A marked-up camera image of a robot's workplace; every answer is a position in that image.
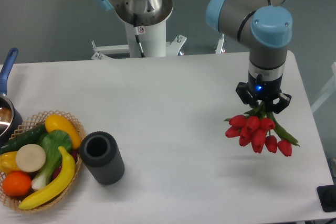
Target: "black cup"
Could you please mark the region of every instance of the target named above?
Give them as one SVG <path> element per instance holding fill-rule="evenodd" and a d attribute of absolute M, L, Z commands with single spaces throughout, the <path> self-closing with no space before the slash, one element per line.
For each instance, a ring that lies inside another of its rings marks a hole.
<path fill-rule="evenodd" d="M 121 179 L 125 165 L 114 137 L 106 132 L 87 135 L 79 147 L 79 155 L 94 178 L 111 185 Z"/>

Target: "yellow squash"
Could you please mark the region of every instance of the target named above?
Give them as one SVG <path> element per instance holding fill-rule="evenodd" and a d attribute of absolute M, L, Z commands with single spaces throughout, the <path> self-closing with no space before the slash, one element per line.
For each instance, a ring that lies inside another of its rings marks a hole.
<path fill-rule="evenodd" d="M 46 187 L 25 198 L 19 205 L 19 209 L 32 209 L 50 201 L 64 191 L 72 181 L 76 170 L 75 160 L 63 146 L 58 147 L 58 150 L 62 154 L 60 174 Z"/>
<path fill-rule="evenodd" d="M 15 162 L 17 152 L 7 152 L 0 156 L 0 172 L 11 173 L 20 170 Z"/>
<path fill-rule="evenodd" d="M 78 149 L 81 143 L 80 136 L 71 122 L 62 115 L 52 114 L 45 122 L 47 132 L 54 130 L 65 131 L 71 137 L 72 149 Z"/>

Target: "saucepan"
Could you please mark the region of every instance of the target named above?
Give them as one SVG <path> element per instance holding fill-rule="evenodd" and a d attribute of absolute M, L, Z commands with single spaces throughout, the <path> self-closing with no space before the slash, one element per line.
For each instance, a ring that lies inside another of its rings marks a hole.
<path fill-rule="evenodd" d="M 22 117 L 7 97 L 9 73 L 18 54 L 17 48 L 9 50 L 8 56 L 0 72 L 0 147 L 11 137 L 12 133 L 22 124 Z"/>

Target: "wicker basket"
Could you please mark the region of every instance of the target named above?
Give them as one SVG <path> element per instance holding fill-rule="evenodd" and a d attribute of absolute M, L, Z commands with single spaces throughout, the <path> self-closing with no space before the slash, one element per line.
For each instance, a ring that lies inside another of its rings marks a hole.
<path fill-rule="evenodd" d="M 14 133 L 12 134 L 12 137 L 9 140 L 11 140 L 16 135 L 19 135 L 19 134 L 21 134 L 21 133 L 23 133 L 27 130 L 30 130 L 32 128 L 35 128 L 35 127 L 43 124 L 45 119 L 51 114 L 59 114 L 59 115 L 64 116 L 65 118 L 67 118 L 73 124 L 75 129 L 78 131 L 80 139 L 81 140 L 84 139 L 84 137 L 85 137 L 84 128 L 81 125 L 81 123 L 78 121 L 78 119 L 75 118 L 70 113 L 66 113 L 66 112 L 57 110 L 57 111 L 40 112 L 38 115 L 33 115 L 32 117 L 28 118 L 27 121 L 24 121 L 22 123 L 22 125 L 20 125 L 18 127 L 18 129 L 14 131 Z M 78 172 L 79 172 L 81 166 L 82 166 L 82 160 L 80 159 L 80 157 L 78 155 L 78 160 L 76 162 L 75 175 L 74 175 L 74 178 L 72 179 L 71 183 L 68 185 L 68 187 L 61 194 L 59 194 L 56 198 L 54 198 L 53 201 L 51 201 L 49 203 L 46 203 L 44 205 L 41 205 L 39 207 L 30 209 L 30 210 L 19 209 L 18 205 L 21 203 L 21 201 L 18 200 L 18 199 L 15 199 L 15 198 L 10 198 L 9 196 L 4 194 L 4 192 L 2 191 L 2 186 L 1 185 L 2 185 L 3 180 L 6 177 L 6 174 L 4 174 L 3 172 L 0 172 L 0 202 L 2 202 L 4 206 L 9 207 L 10 209 L 12 209 L 16 212 L 21 212 L 21 213 L 25 213 L 25 214 L 40 212 L 40 211 L 49 209 L 50 207 L 52 207 L 53 205 L 58 203 L 61 199 L 63 199 L 65 197 L 65 195 L 68 193 L 68 191 L 72 187 L 75 179 L 78 176 Z"/>

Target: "orange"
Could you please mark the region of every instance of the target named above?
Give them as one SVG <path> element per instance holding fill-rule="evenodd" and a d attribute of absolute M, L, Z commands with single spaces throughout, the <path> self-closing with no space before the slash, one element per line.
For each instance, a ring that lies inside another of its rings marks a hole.
<path fill-rule="evenodd" d="M 8 196 L 23 196 L 31 189 L 30 176 L 24 172 L 12 172 L 2 182 L 2 190 Z"/>

